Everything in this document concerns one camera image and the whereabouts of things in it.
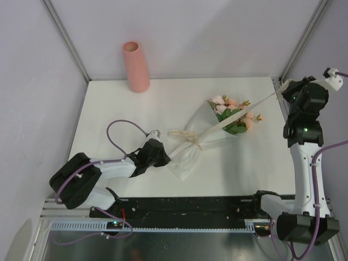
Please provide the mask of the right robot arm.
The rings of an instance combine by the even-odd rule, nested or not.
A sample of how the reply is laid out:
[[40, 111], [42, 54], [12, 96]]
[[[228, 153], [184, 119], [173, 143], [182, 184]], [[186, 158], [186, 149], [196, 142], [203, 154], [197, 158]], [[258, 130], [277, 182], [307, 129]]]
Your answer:
[[268, 214], [275, 220], [282, 241], [317, 246], [339, 232], [339, 221], [330, 216], [324, 193], [320, 152], [324, 135], [318, 117], [329, 93], [338, 91], [342, 85], [339, 75], [327, 75], [322, 80], [310, 76], [298, 82], [289, 81], [281, 90], [289, 103], [283, 137], [294, 164], [294, 206], [289, 208], [275, 192], [259, 190], [251, 213], [257, 218]]

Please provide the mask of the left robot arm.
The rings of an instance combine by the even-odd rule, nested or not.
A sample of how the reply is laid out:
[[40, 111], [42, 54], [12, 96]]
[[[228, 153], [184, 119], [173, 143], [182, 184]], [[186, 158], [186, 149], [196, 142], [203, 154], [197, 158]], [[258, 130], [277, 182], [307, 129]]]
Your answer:
[[162, 142], [149, 139], [142, 148], [126, 155], [124, 159], [90, 159], [80, 152], [73, 156], [49, 180], [57, 195], [56, 203], [67, 209], [81, 205], [99, 207], [108, 217], [120, 211], [115, 193], [96, 186], [100, 179], [133, 178], [142, 175], [150, 167], [163, 167], [171, 161]]

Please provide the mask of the cream printed ribbon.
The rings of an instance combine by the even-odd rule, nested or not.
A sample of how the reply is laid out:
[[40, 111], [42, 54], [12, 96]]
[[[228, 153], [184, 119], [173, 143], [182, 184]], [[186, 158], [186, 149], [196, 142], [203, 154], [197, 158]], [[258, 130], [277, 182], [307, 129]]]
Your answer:
[[185, 130], [169, 131], [170, 136], [185, 140], [174, 149], [171, 155], [192, 157], [198, 150], [222, 146], [237, 134], [247, 132], [251, 122], [262, 120], [261, 115], [252, 115], [253, 109], [268, 98], [270, 96], [255, 104], [248, 100], [239, 104], [226, 95], [206, 100], [202, 106], [200, 121], [191, 120]]

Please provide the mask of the pink flower bouquet white wrap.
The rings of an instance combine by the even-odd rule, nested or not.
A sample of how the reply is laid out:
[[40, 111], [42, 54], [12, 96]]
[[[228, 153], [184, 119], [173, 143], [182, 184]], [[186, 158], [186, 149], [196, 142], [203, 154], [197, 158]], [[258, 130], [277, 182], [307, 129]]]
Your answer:
[[255, 107], [248, 100], [240, 103], [226, 95], [206, 100], [184, 130], [168, 131], [169, 137], [181, 141], [169, 155], [169, 170], [180, 180], [185, 180], [202, 151], [229, 144], [239, 134], [246, 133], [254, 122], [263, 119], [261, 114], [253, 114]]

